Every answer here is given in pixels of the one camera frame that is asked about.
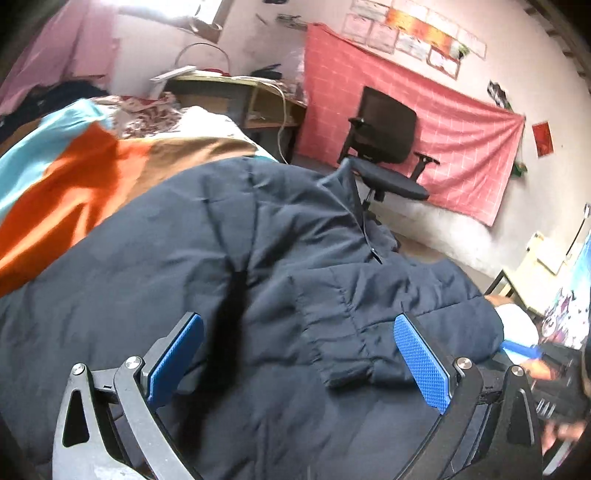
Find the person's right hand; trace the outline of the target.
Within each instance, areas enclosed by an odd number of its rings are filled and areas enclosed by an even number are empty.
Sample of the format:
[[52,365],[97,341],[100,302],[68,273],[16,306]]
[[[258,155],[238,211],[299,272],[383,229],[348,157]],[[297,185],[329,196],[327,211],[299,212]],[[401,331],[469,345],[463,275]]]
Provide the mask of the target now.
[[523,367],[542,422],[542,453],[560,442],[578,442],[590,421],[590,398],[584,393],[580,368],[556,369],[542,360],[527,361]]

